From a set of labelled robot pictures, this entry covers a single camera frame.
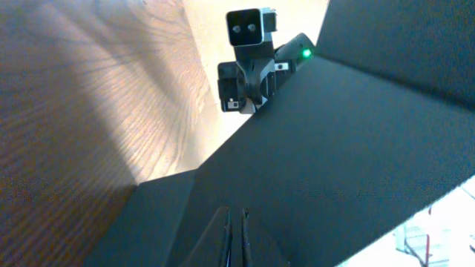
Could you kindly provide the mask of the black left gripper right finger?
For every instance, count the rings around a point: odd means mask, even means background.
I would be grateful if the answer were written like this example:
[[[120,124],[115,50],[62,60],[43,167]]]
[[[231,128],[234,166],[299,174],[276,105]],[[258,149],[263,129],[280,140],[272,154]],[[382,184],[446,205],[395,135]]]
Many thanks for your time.
[[[260,217],[251,214],[248,208],[241,210],[241,240],[243,266],[289,266],[275,238],[267,231]]]

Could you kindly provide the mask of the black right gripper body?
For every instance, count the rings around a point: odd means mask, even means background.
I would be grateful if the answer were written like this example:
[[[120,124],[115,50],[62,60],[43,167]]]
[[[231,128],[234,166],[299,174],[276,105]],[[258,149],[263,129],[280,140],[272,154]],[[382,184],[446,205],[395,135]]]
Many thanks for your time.
[[[275,60],[222,62],[217,66],[222,112],[254,114],[276,91]]]

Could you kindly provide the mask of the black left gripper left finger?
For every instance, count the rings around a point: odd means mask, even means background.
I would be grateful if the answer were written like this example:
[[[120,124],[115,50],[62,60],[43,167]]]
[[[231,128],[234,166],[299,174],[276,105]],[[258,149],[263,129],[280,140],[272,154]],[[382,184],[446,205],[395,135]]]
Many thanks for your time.
[[[180,267],[229,267],[232,254],[232,218],[219,207]]]

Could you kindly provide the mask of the dark green box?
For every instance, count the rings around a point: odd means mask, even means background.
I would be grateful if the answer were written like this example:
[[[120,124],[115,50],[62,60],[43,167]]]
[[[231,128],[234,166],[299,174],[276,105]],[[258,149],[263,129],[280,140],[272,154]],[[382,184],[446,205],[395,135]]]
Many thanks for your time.
[[[144,182],[87,266],[180,266],[219,207],[335,266],[474,174],[474,3],[331,1],[315,55],[199,168]]]

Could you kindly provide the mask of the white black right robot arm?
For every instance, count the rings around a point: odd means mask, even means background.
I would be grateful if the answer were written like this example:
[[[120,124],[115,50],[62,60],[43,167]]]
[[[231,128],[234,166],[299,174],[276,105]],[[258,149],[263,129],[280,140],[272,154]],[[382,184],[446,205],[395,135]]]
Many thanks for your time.
[[[256,113],[314,55],[315,45],[303,33],[277,48],[269,33],[264,37],[260,44],[235,45],[235,60],[217,66],[223,112]]]

